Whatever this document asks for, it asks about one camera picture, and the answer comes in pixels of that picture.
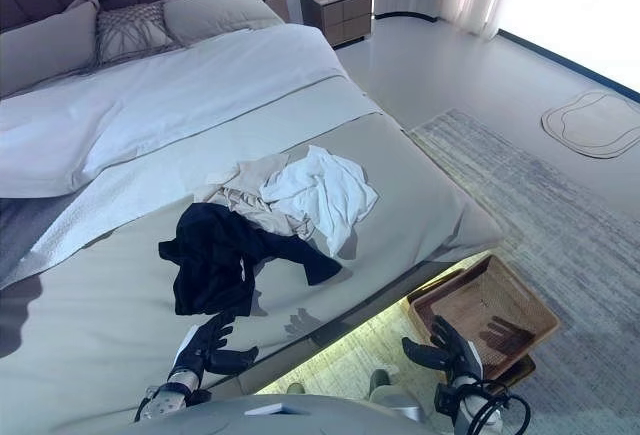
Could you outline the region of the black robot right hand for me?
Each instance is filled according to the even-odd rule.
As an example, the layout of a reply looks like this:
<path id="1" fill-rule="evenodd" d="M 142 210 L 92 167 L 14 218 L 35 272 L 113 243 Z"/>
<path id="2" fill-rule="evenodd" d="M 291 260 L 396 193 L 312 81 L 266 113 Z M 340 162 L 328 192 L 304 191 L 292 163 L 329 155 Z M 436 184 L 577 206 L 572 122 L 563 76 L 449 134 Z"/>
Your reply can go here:
<path id="1" fill-rule="evenodd" d="M 483 379 L 483 365 L 473 344 L 444 317 L 434 316 L 430 340 L 433 346 L 403 337 L 404 354 L 417 365 L 444 372 L 449 384 L 460 377 Z"/>

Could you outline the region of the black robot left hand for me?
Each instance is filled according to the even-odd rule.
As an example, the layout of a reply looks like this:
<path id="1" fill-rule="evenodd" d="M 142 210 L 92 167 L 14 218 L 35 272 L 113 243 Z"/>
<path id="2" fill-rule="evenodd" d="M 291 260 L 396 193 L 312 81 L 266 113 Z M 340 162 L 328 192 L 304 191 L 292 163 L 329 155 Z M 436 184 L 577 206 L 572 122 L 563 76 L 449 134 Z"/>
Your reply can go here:
<path id="1" fill-rule="evenodd" d="M 232 311 L 223 311 L 203 325 L 193 326 L 177 352 L 169 377 L 187 371 L 202 382 L 205 372 L 237 375 L 248 369 L 259 354 L 257 346 L 244 351 L 225 349 L 235 318 Z"/>

